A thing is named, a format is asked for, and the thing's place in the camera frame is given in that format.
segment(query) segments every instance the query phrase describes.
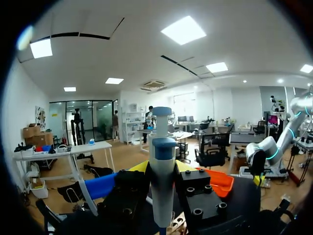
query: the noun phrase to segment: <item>ceiling light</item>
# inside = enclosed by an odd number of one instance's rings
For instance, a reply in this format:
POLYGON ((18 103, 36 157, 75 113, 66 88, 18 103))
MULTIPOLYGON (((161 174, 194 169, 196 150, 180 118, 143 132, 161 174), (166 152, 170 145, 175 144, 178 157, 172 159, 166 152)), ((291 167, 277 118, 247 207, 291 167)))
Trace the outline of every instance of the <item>ceiling light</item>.
POLYGON ((35 59, 52 55, 50 39, 45 39, 35 43, 31 43, 30 48, 35 59))
POLYGON ((106 84, 120 84, 122 81, 123 81, 123 78, 109 77, 106 81, 106 84))
POLYGON ((179 21, 176 21, 163 29, 161 33, 165 34, 179 45, 184 45, 206 36, 205 32, 190 16, 186 16, 179 21))
POLYGON ((310 73, 313 70, 313 66, 305 64, 302 69, 300 69, 301 72, 310 73))
POLYGON ((216 63, 216 64, 212 64, 212 65, 207 65, 206 67, 208 70, 210 70, 211 73, 222 72, 222 71, 228 70, 228 68, 224 62, 216 63))
POLYGON ((64 87, 64 91, 65 92, 75 92, 76 91, 76 87, 64 87))

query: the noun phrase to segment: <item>yellow object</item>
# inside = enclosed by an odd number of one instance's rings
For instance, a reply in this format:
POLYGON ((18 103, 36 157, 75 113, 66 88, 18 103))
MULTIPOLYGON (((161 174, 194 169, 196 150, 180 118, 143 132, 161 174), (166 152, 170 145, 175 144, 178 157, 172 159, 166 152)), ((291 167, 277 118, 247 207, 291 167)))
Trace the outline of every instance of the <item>yellow object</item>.
POLYGON ((259 175, 254 176, 253 182, 254 182, 257 186, 259 186, 259 184, 260 184, 260 176, 259 176, 259 175))
POLYGON ((135 165, 134 167, 130 168, 128 171, 140 171, 140 172, 146 172, 146 169, 147 169, 147 165, 148 165, 148 160, 138 164, 138 165, 135 165))
POLYGON ((197 169, 194 169, 194 168, 188 166, 188 165, 185 164, 185 163, 182 163, 182 162, 179 161, 179 160, 176 160, 176 164, 177 164, 178 170, 179 170, 180 172, 182 172, 182 171, 187 171, 187 170, 190 170, 190 171, 192 171, 192 170, 197 170, 197 169))

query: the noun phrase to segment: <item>ceiling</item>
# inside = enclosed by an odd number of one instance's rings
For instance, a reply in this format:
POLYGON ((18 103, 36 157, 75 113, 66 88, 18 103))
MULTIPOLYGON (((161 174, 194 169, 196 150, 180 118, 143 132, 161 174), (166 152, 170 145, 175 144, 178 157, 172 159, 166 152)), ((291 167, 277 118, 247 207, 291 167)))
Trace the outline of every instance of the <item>ceiling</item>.
POLYGON ((64 0, 38 22, 32 41, 67 32, 111 39, 52 38, 53 56, 38 59, 33 59, 30 47, 19 52, 18 59, 28 75, 52 98, 73 96, 63 90, 72 86, 77 88, 76 95, 139 91, 143 83, 153 79, 165 82, 168 88, 195 83, 210 89, 307 88, 313 79, 313 72, 299 71, 304 64, 313 64, 301 39, 265 0, 64 0), (180 46, 160 32, 188 15, 206 37, 180 46), (225 62, 228 71, 208 73, 205 65, 218 62, 225 62), (124 81, 105 84, 108 77, 124 81), (278 84, 279 78, 284 83, 278 84))

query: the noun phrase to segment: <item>cardboard box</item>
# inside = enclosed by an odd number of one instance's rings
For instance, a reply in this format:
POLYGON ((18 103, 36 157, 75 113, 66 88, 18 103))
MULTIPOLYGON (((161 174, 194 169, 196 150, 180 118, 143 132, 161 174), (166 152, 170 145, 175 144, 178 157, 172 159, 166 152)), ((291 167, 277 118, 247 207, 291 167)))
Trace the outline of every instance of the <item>cardboard box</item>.
POLYGON ((36 147, 53 144, 53 136, 51 132, 40 132, 39 135, 25 139, 26 144, 32 144, 36 147))
POLYGON ((40 134, 40 126, 26 127, 23 129, 24 139, 31 138, 38 134, 40 134))

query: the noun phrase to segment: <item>poster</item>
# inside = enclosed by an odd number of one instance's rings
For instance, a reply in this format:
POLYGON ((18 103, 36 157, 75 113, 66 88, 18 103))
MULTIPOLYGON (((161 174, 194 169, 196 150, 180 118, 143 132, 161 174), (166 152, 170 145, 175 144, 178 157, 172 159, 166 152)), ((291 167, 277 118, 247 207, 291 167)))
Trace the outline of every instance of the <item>poster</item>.
POLYGON ((40 130, 45 131, 45 109, 35 106, 35 122, 40 124, 40 130))

